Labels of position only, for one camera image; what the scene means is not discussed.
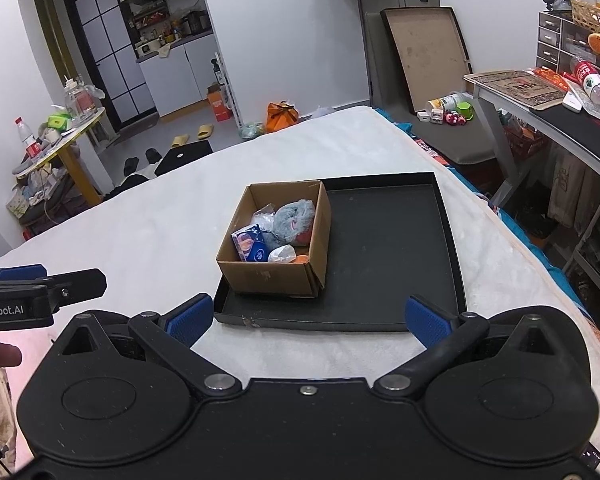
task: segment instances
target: storage box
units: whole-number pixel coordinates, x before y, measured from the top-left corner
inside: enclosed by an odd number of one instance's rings
[[[316,206],[311,242],[308,247],[295,248],[296,254],[309,256],[308,263],[242,262],[231,234],[249,225],[251,216],[266,205],[273,204],[278,210],[283,205],[302,199],[311,200]],[[251,184],[244,190],[216,260],[235,292],[315,298],[325,285],[330,230],[331,205],[319,180]]]
[[[226,121],[227,119],[231,119],[231,110],[224,106],[224,101],[222,100],[222,92],[220,90],[219,84],[213,84],[209,88],[206,89],[206,98],[209,101],[209,104],[213,108],[214,114],[216,115],[216,121]]]

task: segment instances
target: white bedsheet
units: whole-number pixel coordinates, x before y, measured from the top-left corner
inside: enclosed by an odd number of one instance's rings
[[[468,309],[489,317],[546,304],[569,314],[587,342],[600,402],[600,344],[577,307],[485,202],[368,107],[222,150],[128,190],[11,251],[0,267],[40,263],[50,274],[90,267],[105,273],[104,297],[63,309],[58,332],[88,308],[165,313],[198,292],[214,295],[216,251],[245,186],[415,171],[436,173]],[[217,322],[194,346],[245,384],[251,377],[363,376],[372,382],[423,349],[408,333],[289,332]],[[592,442],[600,449],[600,421]]]

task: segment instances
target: cable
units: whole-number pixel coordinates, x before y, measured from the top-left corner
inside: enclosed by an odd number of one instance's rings
[[[45,167],[43,166],[42,168],[40,168],[40,173],[42,173],[42,171],[44,171],[47,175],[49,176],[53,176],[53,173],[49,173],[47,170],[45,170]],[[47,197],[46,197],[46,191],[45,191],[45,187],[44,185],[42,186],[42,193],[43,193],[43,197],[44,197],[44,203],[43,203],[43,209],[45,210],[45,215],[47,218],[49,218],[49,220],[51,221],[51,223],[53,225],[60,225],[58,222],[56,222],[53,218],[51,218],[51,216],[49,216],[49,213],[46,211],[46,202],[47,202]]]
[[[0,465],[2,466],[2,469],[6,471],[7,475],[11,476],[13,474],[11,471],[9,471],[9,468],[2,463],[2,460],[0,460]]]
[[[0,449],[0,465],[2,466],[2,469],[4,469],[6,471],[7,475],[11,476],[13,473],[11,473],[11,471],[9,471],[9,468],[7,468],[7,466],[4,465],[4,463],[2,462],[3,458],[4,458],[4,453]]]

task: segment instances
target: green cup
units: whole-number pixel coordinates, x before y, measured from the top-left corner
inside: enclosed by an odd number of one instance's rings
[[[471,103],[460,103],[458,105],[458,113],[467,121],[470,121],[474,118],[474,107]]]

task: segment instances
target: round table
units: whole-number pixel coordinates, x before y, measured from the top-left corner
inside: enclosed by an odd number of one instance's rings
[[[64,167],[74,180],[76,187],[80,190],[80,193],[82,193],[82,196],[86,200],[87,204],[93,207],[101,203],[102,197],[95,190],[93,184],[91,184],[89,177],[87,177],[87,175],[84,173],[80,162],[78,162],[78,159],[75,158],[75,155],[72,150],[69,149],[69,146],[83,133],[100,122],[104,111],[104,108],[98,108],[96,113],[83,124],[77,128],[74,128],[73,130],[69,130],[68,133],[65,133],[64,136],[62,136],[62,139],[51,150],[40,156],[40,158],[26,170],[17,174],[16,178],[20,179],[26,177],[32,171],[42,168],[50,160],[56,156],[59,156],[60,160],[62,160],[62,163],[64,164]]]

